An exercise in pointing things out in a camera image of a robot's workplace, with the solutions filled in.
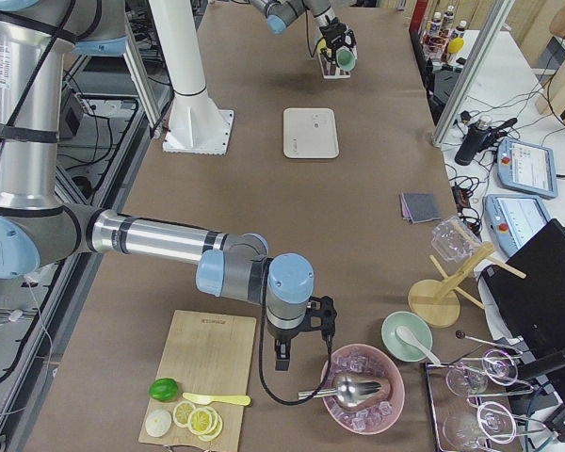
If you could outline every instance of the wooden round base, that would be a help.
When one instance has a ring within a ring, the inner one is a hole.
[[[460,302],[454,292],[448,292],[442,299],[434,299],[441,288],[439,281],[422,280],[413,285],[408,293],[411,311],[435,328],[453,325],[460,315]]]

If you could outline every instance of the black monitor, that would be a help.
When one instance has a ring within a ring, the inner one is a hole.
[[[556,219],[508,259],[520,279],[501,268],[483,277],[514,336],[523,336],[536,359],[565,348],[565,228]],[[565,368],[547,374],[565,404]]]

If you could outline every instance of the white table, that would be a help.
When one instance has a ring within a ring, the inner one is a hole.
[[[467,57],[469,55],[471,47],[476,40],[477,33],[478,32],[475,30],[466,32],[464,37],[465,46],[460,51],[459,57]],[[492,52],[484,63],[480,73],[477,75],[476,81],[469,92],[469,97],[462,106],[461,111],[483,111],[490,110],[490,105],[506,105],[507,107],[505,108],[496,108],[492,111],[486,112],[485,114],[492,116],[492,120],[496,122],[496,124],[510,118],[517,117],[519,121],[515,125],[515,128],[518,129],[521,134],[520,140],[533,144],[542,144],[542,141],[544,140],[543,145],[553,149],[557,173],[565,174],[565,129],[544,139],[547,134],[562,128],[561,122],[553,116],[541,119],[541,115],[538,113],[536,108],[536,100],[540,96],[538,93],[532,96],[526,104],[525,101],[523,101],[517,105],[513,105],[517,101],[523,100],[526,97],[522,96],[513,99],[516,95],[526,94],[532,90],[540,89],[541,87],[538,84],[538,79],[531,71],[511,35],[508,32],[500,32]],[[528,124],[532,125],[520,129],[520,127]],[[462,136],[463,132],[458,127],[455,126],[451,130],[444,142],[447,144],[442,147],[445,163],[456,169],[458,175],[475,176],[480,179],[485,179],[488,173],[477,163],[473,162],[467,167],[461,167],[454,162],[454,156],[460,146]],[[488,153],[482,163],[489,164],[491,162],[492,156]],[[446,168],[448,177],[456,175],[451,168]],[[496,168],[493,167],[489,185],[487,186],[486,184],[482,184],[476,190],[474,197],[471,199],[471,204],[479,212],[479,214],[481,214],[483,210],[482,202],[485,195],[517,193],[515,191],[502,188],[498,184],[495,173]],[[565,180],[558,180],[558,197],[550,201],[544,201],[544,205],[546,206],[549,214],[553,218],[557,218],[560,223],[565,226]],[[491,234],[489,223],[485,218],[483,218],[483,225],[481,238],[483,240],[491,240],[498,248],[495,237]],[[497,252],[496,257],[503,260],[506,260],[507,258],[502,251]],[[481,270],[484,266],[485,264],[477,268],[476,272],[477,270]],[[499,319],[497,308],[495,308],[492,296],[487,291],[487,288],[485,288],[485,284],[481,284],[479,289],[481,299],[484,304],[486,304],[486,316],[488,317],[488,324],[490,326],[492,336],[497,339],[502,335],[501,327],[497,328],[496,323]],[[550,411],[551,409],[548,409],[545,412],[537,412],[534,417],[537,419],[544,419],[545,416],[550,414]],[[547,434],[545,432],[538,435],[532,435],[532,440],[535,445],[540,445],[546,438]],[[548,452],[565,452],[565,444],[561,444],[554,440],[544,450]]]

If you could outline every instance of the cutting board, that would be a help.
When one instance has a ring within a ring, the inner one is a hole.
[[[182,400],[182,392],[245,394],[254,334],[255,319],[252,317],[176,311],[155,379],[175,379],[181,388],[180,398],[168,403],[149,399],[144,419],[159,408],[172,413]],[[211,443],[199,440],[187,428],[179,428],[173,423],[168,433],[161,438],[153,438],[147,434],[144,420],[138,440],[147,444],[193,445],[201,450],[238,451],[244,407],[217,402],[211,406],[218,411],[224,425]]]

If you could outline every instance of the spoon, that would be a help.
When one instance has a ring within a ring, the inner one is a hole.
[[[400,340],[402,340],[406,344],[413,346],[413,347],[417,347],[435,365],[442,365],[442,362],[440,361],[440,359],[437,356],[435,356],[431,350],[429,350],[427,347],[425,347],[423,344],[421,344],[421,341],[419,341],[416,338],[416,336],[414,335],[414,333],[412,332],[412,330],[410,328],[405,327],[404,325],[400,325],[399,327],[397,327],[395,329],[395,335],[397,337],[399,337]]]
[[[299,399],[306,398],[312,391],[301,391]],[[332,379],[332,387],[318,391],[315,397],[337,398],[339,406],[347,412],[356,412],[380,400],[386,400],[391,393],[388,379],[352,372],[339,372]]]
[[[248,395],[203,395],[182,393],[182,397],[199,405],[209,405],[212,402],[222,402],[246,407],[251,403],[251,397]]]

